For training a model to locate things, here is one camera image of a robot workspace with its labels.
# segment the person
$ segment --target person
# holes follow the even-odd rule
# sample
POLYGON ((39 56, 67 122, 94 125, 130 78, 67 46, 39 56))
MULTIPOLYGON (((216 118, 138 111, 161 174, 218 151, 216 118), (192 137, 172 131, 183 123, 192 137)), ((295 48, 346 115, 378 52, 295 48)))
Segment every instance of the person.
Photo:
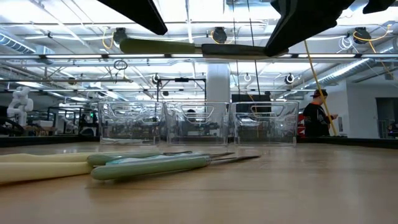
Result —
MULTIPOLYGON (((322 90, 323 96, 328 97, 326 90, 322 90)), ((330 120, 322 108, 322 98, 319 90, 316 90, 312 95, 312 102, 305 107, 304 116, 304 126, 305 126, 305 136, 306 137, 320 137, 320 136, 330 136, 330 120)), ((336 119, 338 114, 330 115, 331 119, 336 119)))

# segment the ductwork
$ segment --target ductwork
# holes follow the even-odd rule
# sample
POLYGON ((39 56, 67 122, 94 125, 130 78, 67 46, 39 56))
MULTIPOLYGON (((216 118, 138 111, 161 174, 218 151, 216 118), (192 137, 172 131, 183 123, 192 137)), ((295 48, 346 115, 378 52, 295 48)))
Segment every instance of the ductwork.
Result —
MULTIPOLYGON (((376 52, 379 53, 398 53, 398 37, 393 38, 392 40, 388 40, 385 43, 382 43, 376 47, 376 52)), ((363 71, 368 70, 371 67, 374 67, 377 64, 376 60, 371 58, 365 58, 358 60, 356 62, 351 62, 348 64, 340 64, 337 65, 321 74, 318 74, 318 81, 321 85, 327 85, 330 83, 336 83, 340 80, 348 78, 352 75, 356 75, 363 71)), ((311 88, 316 85, 315 81, 312 79, 306 84, 301 84, 297 86, 298 88, 311 88)))
POLYGON ((22 54, 34 54, 36 50, 30 47, 24 41, 19 41, 18 38, 4 29, 0 29, 0 44, 11 49, 14 49, 22 54))
MULTIPOLYGON (((26 43, 24 40, 19 39, 15 35, 10 34, 9 32, 1 28, 0 28, 0 44, 9 47, 13 50, 16 50, 21 54, 42 54, 42 55, 54 54, 54 51, 46 46, 26 43)), ((48 60, 48 59, 38 59, 35 61, 39 63, 45 63, 47 65, 53 63, 53 60, 48 60)))

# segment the screwdriver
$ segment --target screwdriver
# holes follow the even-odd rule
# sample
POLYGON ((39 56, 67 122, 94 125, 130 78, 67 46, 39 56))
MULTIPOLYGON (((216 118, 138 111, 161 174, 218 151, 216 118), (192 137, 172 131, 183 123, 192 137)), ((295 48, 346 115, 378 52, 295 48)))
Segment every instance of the screwdriver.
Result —
POLYGON ((165 152, 161 153, 159 151, 133 151, 133 152, 105 152, 105 153, 98 153, 92 154, 87 157, 87 163, 91 166, 103 166, 109 161, 115 161, 117 159, 124 159, 124 158, 145 158, 151 156, 159 156, 159 155, 166 155, 171 156, 174 154, 180 153, 191 153, 192 151, 185 151, 185 152, 165 152))
POLYGON ((178 170, 196 169, 206 167, 213 161, 241 161, 253 159, 260 156, 230 157, 213 159, 211 155, 198 155, 190 157, 171 157, 158 160, 142 159, 141 161, 118 165, 106 165, 93 169, 92 178, 96 180, 113 180, 137 175, 156 174, 161 172, 171 172, 178 170))

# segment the black shirt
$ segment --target black shirt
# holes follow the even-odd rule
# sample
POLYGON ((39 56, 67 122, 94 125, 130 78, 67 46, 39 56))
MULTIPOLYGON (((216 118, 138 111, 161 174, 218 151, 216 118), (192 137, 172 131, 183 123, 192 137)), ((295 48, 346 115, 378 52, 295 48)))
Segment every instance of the black shirt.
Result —
POLYGON ((310 103, 304 109, 303 115, 305 117, 304 126, 306 137, 330 136, 330 121, 320 105, 310 103))

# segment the white column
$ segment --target white column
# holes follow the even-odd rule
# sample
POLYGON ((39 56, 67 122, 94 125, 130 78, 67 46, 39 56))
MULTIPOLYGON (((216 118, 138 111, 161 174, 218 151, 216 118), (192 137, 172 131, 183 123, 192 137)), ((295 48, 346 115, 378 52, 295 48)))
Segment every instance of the white column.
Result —
POLYGON ((207 101, 227 102, 231 99, 228 64, 207 65, 207 101))

